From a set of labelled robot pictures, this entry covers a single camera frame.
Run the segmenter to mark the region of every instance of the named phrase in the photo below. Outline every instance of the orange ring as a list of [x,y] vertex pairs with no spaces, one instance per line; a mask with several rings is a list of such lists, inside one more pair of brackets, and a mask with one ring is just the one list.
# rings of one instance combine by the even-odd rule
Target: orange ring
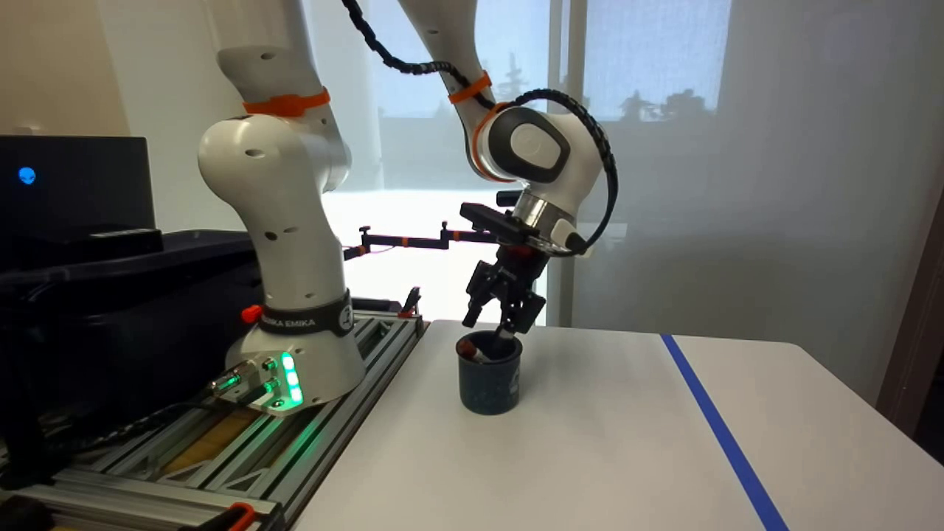
[[501,111],[507,111],[507,105],[495,105],[495,106],[477,122],[477,127],[473,131],[473,140],[468,140],[468,158],[473,158],[473,168],[476,168],[484,180],[514,184],[514,180],[507,180],[507,178],[493,175],[493,171],[480,162],[480,152],[477,152],[477,136],[484,133],[484,127],[487,127]]
[[327,88],[325,93],[315,93],[315,94],[278,94],[271,102],[247,102],[244,105],[244,112],[251,115],[278,115],[278,119],[302,119],[306,111],[315,111],[315,106],[327,106],[330,105],[330,94]]
[[480,94],[484,88],[489,88],[489,87],[493,87],[493,80],[489,80],[489,75],[484,71],[473,87],[451,93],[449,102],[451,102],[455,106],[458,106],[458,105],[467,105],[467,102],[477,97],[477,94]]

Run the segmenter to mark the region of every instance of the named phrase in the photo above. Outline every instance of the table surface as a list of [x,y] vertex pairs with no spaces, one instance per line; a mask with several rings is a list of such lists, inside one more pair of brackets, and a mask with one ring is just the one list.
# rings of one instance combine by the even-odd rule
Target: table surface
[[[476,416],[437,322],[294,529],[775,529],[663,338],[538,327],[523,401]],[[944,529],[944,469],[784,344],[679,338],[787,529]]]

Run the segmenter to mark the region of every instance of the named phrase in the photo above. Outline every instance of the blue tape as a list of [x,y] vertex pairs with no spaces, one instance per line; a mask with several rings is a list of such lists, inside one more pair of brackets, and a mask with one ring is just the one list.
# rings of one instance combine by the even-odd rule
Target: blue tape
[[720,442],[720,450],[725,453],[750,506],[756,507],[759,519],[763,524],[768,531],[784,531],[787,524],[778,518],[774,500],[768,497],[762,479],[756,475],[756,469],[750,466],[747,456],[741,453],[735,435],[728,432],[725,420],[718,414],[709,389],[701,386],[698,375],[691,370],[684,351],[679,348],[676,338],[661,333],[661,344],[670,348],[691,397],[695,400],[713,440]]

